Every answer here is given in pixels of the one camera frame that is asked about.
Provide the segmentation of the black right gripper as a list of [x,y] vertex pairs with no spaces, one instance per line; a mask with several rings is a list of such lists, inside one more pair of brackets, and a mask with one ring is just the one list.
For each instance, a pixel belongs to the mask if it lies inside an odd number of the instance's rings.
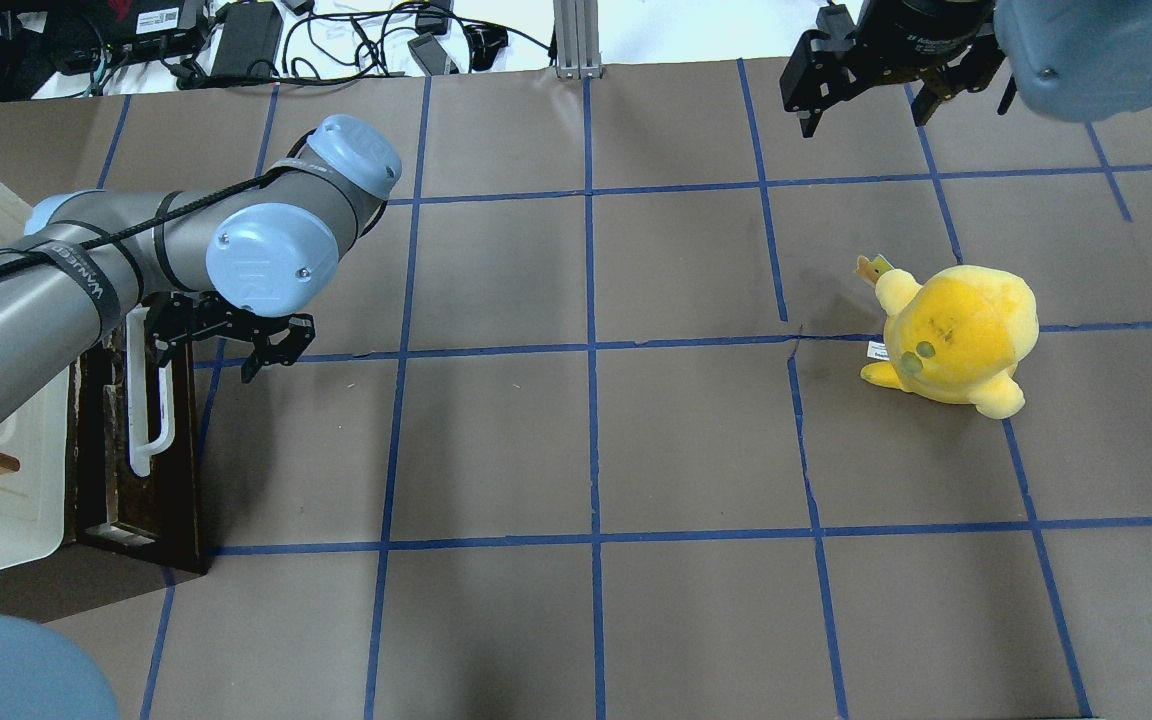
[[833,105],[872,88],[922,88],[911,100],[915,127],[925,127],[961,92],[978,94],[1005,65],[992,1],[864,1],[859,15],[828,1],[799,35],[780,77],[783,109],[813,138]]

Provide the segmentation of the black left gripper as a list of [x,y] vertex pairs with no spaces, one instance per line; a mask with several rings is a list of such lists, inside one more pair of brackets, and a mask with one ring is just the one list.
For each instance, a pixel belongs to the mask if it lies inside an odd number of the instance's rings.
[[252,382],[262,369],[289,366],[301,359],[314,342],[314,316],[260,316],[233,306],[215,291],[156,293],[147,305],[145,320],[147,365],[168,369],[180,344],[227,338],[252,346],[241,365],[241,382]]

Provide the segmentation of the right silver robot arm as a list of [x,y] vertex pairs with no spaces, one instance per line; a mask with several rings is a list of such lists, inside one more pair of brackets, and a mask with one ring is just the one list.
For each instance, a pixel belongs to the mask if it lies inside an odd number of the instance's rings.
[[780,77],[783,109],[810,138],[827,109],[918,82],[914,124],[1007,69],[998,103],[1091,123],[1152,108],[1152,1],[828,1]]

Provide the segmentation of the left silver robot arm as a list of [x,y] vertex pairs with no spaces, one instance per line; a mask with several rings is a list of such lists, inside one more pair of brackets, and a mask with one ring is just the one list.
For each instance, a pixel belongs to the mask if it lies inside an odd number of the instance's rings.
[[0,425],[113,334],[124,338],[126,381],[206,338],[251,344],[242,381],[296,363],[314,340],[306,305],[379,222],[402,173],[381,132],[335,114],[223,190],[41,200],[0,247]]

